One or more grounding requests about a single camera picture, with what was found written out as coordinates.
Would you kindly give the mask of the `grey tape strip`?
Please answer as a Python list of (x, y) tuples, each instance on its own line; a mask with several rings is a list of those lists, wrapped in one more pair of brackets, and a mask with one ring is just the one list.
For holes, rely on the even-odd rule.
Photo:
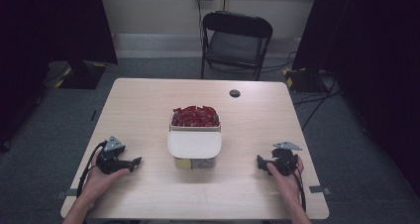
[(330, 195), (332, 193), (329, 187), (323, 187), (322, 185), (309, 186), (311, 193), (323, 193), (324, 195)]
[(56, 194), (57, 199), (66, 199), (68, 196), (76, 196), (77, 195), (77, 189), (76, 188), (69, 188), (64, 191), (59, 191)]

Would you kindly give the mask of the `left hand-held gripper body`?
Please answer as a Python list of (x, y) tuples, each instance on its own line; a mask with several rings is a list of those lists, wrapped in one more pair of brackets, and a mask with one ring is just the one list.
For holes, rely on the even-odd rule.
[(123, 168), (129, 169), (129, 166), (132, 166), (130, 161), (119, 160), (119, 156), (125, 149), (126, 146), (119, 139), (111, 136), (100, 151), (96, 159), (96, 165), (105, 174), (110, 174)]

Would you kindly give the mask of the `black folding chair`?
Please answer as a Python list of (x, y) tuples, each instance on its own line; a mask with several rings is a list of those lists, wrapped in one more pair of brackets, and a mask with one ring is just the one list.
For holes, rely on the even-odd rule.
[(213, 63), (251, 69), (260, 79), (273, 29), (257, 16), (227, 11), (210, 12), (201, 21), (201, 77), (205, 64)]

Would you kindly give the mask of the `black stand base striped tape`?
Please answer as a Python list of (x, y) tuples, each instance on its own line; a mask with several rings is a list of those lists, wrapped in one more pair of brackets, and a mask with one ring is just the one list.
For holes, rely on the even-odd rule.
[(69, 62), (69, 69), (55, 84), (64, 89), (95, 89), (107, 66), (100, 62), (75, 60)]
[(282, 71), (285, 83), (290, 91), (297, 93), (323, 93), (327, 87), (318, 71), (301, 68), (292, 70), (286, 68)]

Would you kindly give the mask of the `pile of red packets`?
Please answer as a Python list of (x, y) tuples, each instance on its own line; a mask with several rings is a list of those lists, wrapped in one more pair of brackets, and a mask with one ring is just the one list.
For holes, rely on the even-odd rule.
[(173, 110), (170, 124), (177, 127), (217, 127), (220, 125), (216, 110), (209, 106), (188, 106)]

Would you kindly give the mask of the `person's left hand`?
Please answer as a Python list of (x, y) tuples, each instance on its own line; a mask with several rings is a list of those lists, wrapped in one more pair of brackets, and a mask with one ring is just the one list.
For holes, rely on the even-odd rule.
[(127, 168), (123, 168), (111, 174), (105, 174), (96, 166), (97, 157), (98, 153), (93, 157), (93, 167), (88, 170), (87, 180), (84, 183), (81, 194), (77, 197), (77, 200), (89, 204), (101, 197), (117, 179), (130, 172)]

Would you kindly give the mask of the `person's right hand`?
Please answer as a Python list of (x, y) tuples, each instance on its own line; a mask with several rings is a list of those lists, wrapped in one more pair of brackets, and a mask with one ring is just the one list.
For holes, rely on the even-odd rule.
[(301, 207), (300, 200), (300, 181), (296, 180), (297, 178), (301, 179), (301, 174), (304, 170), (304, 165), (301, 159), (298, 159), (297, 168), (295, 174), (289, 176), (284, 176), (278, 172), (276, 167), (273, 164), (268, 164), (267, 168), (272, 174), (276, 186), (279, 192), (279, 195), (286, 207), (297, 206)]

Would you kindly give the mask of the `dark curtain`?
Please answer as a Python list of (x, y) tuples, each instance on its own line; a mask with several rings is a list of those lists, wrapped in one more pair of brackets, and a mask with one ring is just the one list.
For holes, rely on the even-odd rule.
[(420, 197), (420, 0), (314, 0), (293, 66), (338, 74)]
[(0, 153), (59, 60), (117, 62), (102, 0), (0, 0)]

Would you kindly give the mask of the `clear storage box white lid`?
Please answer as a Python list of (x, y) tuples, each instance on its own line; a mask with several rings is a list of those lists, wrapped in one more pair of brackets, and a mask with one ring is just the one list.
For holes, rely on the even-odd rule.
[(221, 125), (177, 127), (169, 121), (167, 147), (173, 158), (190, 159), (192, 168), (213, 168), (222, 148)]

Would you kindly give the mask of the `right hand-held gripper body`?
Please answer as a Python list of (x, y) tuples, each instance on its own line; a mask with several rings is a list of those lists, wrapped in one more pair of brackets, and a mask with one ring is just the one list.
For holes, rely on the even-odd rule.
[(274, 157), (274, 165), (283, 176), (294, 174), (298, 165), (298, 156), (293, 151), (301, 151), (302, 148), (291, 143), (274, 143), (271, 155)]

